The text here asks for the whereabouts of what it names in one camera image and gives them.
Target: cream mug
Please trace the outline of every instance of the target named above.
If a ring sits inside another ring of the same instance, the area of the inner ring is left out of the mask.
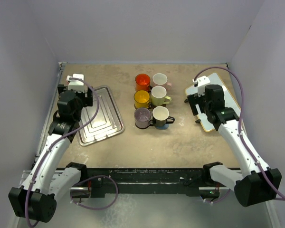
[[[172,84],[168,82],[166,75],[157,73],[152,77],[153,86],[163,86],[166,90],[172,89]]]
[[[151,103],[154,106],[169,104],[172,98],[167,95],[167,90],[162,86],[155,86],[151,90]]]

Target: red mug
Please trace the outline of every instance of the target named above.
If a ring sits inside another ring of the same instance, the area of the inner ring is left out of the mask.
[[[144,91],[151,91],[152,87],[150,86],[150,77],[147,74],[139,74],[135,77],[136,82],[136,91],[144,90]]]

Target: metal tray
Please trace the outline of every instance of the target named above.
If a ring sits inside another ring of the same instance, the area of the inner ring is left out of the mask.
[[[107,139],[124,131],[124,123],[109,87],[102,85],[94,88],[99,98],[99,111],[96,118],[78,134],[79,143],[87,146]],[[82,110],[80,125],[85,124],[95,113],[96,106]]]

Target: gray wall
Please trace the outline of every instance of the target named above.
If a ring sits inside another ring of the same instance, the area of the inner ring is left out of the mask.
[[[58,63],[25,0],[0,0],[0,228],[8,193],[29,169],[57,80]]]
[[[249,138],[281,171],[285,193],[285,0],[265,0],[230,66],[244,86]],[[285,202],[276,206],[285,227]]]
[[[28,2],[59,61],[221,63],[264,0]]]

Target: table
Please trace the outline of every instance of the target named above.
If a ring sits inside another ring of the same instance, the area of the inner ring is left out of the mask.
[[[66,64],[61,83],[67,75],[84,74],[93,87],[106,85],[112,90],[125,125],[125,131],[112,138],[81,146],[76,137],[63,155],[59,166],[70,162],[86,164],[89,168],[200,168],[204,164],[220,161],[230,168],[238,168],[223,137],[216,131],[206,133],[195,123],[189,104],[184,103],[184,90],[192,85],[193,77],[211,65],[194,64]],[[208,70],[204,75],[216,72],[234,95],[229,73],[219,69]],[[164,73],[173,84],[168,96],[172,103],[166,107],[175,123],[163,131],[154,127],[141,130],[134,126],[133,113],[135,76],[146,73],[152,77]]]

